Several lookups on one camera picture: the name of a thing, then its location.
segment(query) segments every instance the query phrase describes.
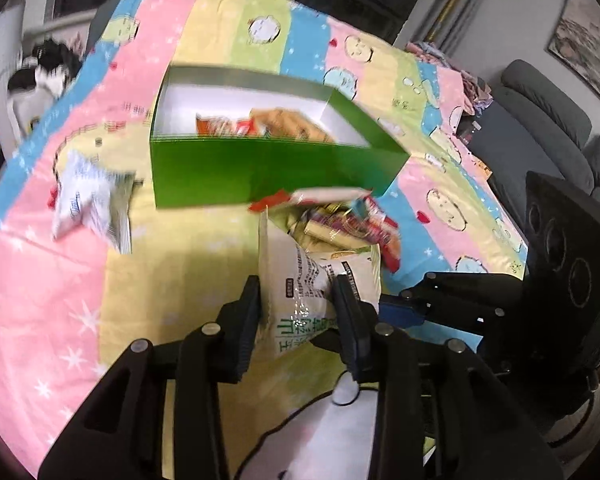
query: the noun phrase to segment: black cable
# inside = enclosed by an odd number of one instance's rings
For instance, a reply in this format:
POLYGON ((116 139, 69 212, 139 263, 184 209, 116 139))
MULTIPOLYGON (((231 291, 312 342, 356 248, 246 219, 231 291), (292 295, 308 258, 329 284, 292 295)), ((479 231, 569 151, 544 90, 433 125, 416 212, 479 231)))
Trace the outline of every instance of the black cable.
POLYGON ((589 397, 589 404, 587 406, 587 411, 584 413, 582 420, 576 425, 575 428, 573 428, 564 437, 562 437, 554 442, 548 442, 547 444, 549 445, 549 447, 551 449, 555 449, 557 447, 563 446, 567 442, 570 442, 580 432, 580 430, 584 427, 584 425, 589 420, 589 417, 591 416, 591 412, 593 412, 593 400, 594 400, 594 394, 592 393, 591 396, 589 397))

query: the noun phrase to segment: cartoon face print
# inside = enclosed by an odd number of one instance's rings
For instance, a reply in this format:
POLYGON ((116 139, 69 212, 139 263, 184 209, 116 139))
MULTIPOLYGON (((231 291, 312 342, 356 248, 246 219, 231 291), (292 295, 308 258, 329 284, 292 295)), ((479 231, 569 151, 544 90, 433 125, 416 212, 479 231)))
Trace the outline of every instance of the cartoon face print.
POLYGON ((358 78, 349 70, 335 66, 324 75, 324 84, 337 88, 346 97, 353 99, 357 92, 358 78))
POLYGON ((344 51, 347 56, 360 63, 368 63, 374 54, 374 50, 357 36, 347 36, 344 40, 344 51))
POLYGON ((426 160, 430 165, 432 165, 437 170, 442 171, 442 173, 446 173, 444 164, 442 164, 442 161, 439 158, 437 158, 435 155, 431 155, 430 153, 427 153, 424 156, 424 160, 426 160))
POLYGON ((67 137, 56 151, 56 179, 64 170, 71 150, 89 157, 106 170, 135 171, 136 180, 151 177, 151 156, 147 149, 148 128, 142 123, 104 123, 85 126, 67 137))
POLYGON ((487 269, 471 256, 463 256, 456 262, 456 272, 471 272, 473 274, 486 274, 487 269))
POLYGON ((451 129, 453 131, 456 131, 458 129, 458 124, 460 124, 461 118, 462 118, 462 107, 457 106, 454 108, 454 110, 451 112, 451 115, 449 116, 449 126, 451 126, 451 129))
POLYGON ((494 230, 494 234, 498 238, 503 238, 513 247, 514 251, 519 253, 520 247, 522 247, 522 236, 515 228, 508 228, 501 218, 496 218, 496 224, 498 224, 499 232, 494 230))
POLYGON ((273 16, 259 16, 249 23, 251 43, 271 43, 280 34, 280 23, 273 16))
POLYGON ((440 128, 436 128, 433 130, 431 135, 431 140, 433 140, 440 148, 445 150, 447 154, 458 164, 462 162, 462 156, 460 152, 456 148, 455 144, 449 139, 449 136, 443 132, 440 128))
POLYGON ((441 222, 454 231, 464 231, 466 220, 460 208, 447 195, 438 189, 431 189, 427 193, 427 204, 441 222))
POLYGON ((377 405, 377 390, 342 374, 331 394, 266 434, 236 480, 366 480, 377 405))
POLYGON ((136 37, 139 25, 140 22, 137 22, 131 16, 119 16, 107 23, 100 40, 115 44, 129 43, 136 37))

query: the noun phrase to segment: red heart print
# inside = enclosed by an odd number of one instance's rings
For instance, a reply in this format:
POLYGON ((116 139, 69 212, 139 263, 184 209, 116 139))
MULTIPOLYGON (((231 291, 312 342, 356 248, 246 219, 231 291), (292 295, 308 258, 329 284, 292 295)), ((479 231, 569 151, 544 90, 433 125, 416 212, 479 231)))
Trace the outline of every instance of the red heart print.
POLYGON ((425 215, 422 211, 418 211, 416 213, 416 218, 418 219, 418 221, 421 224, 428 224, 431 222, 431 220, 429 219, 429 217, 427 215, 425 215))

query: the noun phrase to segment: screw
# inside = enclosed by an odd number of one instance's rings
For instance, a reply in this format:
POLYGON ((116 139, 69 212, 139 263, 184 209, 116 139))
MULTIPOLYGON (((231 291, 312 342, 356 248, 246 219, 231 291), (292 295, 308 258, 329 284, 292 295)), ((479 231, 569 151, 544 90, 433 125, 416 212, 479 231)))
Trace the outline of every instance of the screw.
POLYGON ((220 325, 218 323, 205 323, 202 327, 202 333, 204 335, 216 335, 220 332, 220 325))
POLYGON ((131 351, 139 354, 149 348, 149 342, 146 339, 136 339, 131 343, 131 351))
POLYGON ((461 354, 466 350, 466 344, 464 341, 460 341, 459 339, 450 339, 446 342, 446 346, 449 348, 449 350, 455 352, 456 354, 461 354))
POLYGON ((376 325, 376 333, 379 335, 388 336, 394 333, 394 327, 388 323, 378 323, 376 325))

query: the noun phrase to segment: curtain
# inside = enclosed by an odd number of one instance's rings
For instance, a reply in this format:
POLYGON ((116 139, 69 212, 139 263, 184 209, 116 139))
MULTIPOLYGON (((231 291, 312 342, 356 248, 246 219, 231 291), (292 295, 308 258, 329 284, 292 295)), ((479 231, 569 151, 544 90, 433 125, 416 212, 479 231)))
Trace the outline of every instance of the curtain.
POLYGON ((482 0, 435 0, 411 41, 427 41, 451 56, 482 0))

